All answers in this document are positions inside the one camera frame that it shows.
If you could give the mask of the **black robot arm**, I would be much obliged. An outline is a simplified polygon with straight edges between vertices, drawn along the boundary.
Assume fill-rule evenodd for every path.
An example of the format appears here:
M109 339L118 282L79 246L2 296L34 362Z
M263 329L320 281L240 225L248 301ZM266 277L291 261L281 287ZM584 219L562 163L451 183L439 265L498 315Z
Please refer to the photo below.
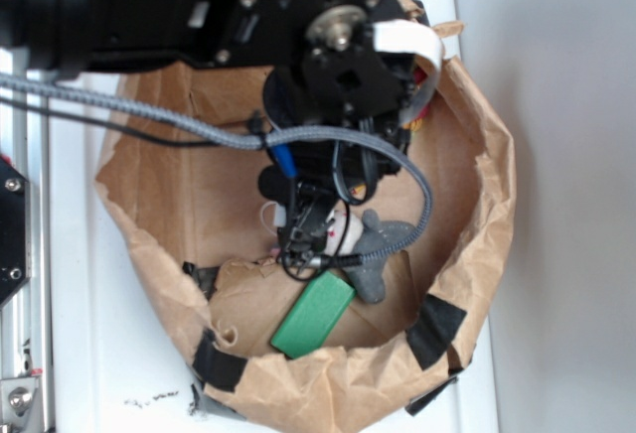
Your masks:
M268 132L234 135L136 102L3 76L8 89L170 123L212 143L263 150L263 178L283 204L280 261L304 269L363 267L413 244L429 212L402 238L351 254L323 248L328 212L373 194L381 177L409 169L404 124L415 102L414 53L384 49L381 33L407 19L398 0L1 0L1 45L30 70L136 73L182 62L197 70L269 67Z

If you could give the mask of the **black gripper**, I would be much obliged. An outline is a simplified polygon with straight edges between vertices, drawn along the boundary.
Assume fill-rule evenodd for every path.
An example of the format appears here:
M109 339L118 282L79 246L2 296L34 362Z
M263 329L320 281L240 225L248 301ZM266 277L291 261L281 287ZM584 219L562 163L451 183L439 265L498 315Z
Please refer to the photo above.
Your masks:
M265 82L263 101L273 130L300 127L304 133L269 149L273 164L258 181L261 193L286 209L277 259L293 279L379 259L374 251L325 255L327 219L338 203L346 209L366 203L380 179L402 164L372 143L318 138L313 132L353 130L406 152L409 137L400 116L416 89L414 54L377 47L388 23L406 21L421 23L420 1L380 0L369 12L352 4L334 6L305 30L301 62L275 69Z

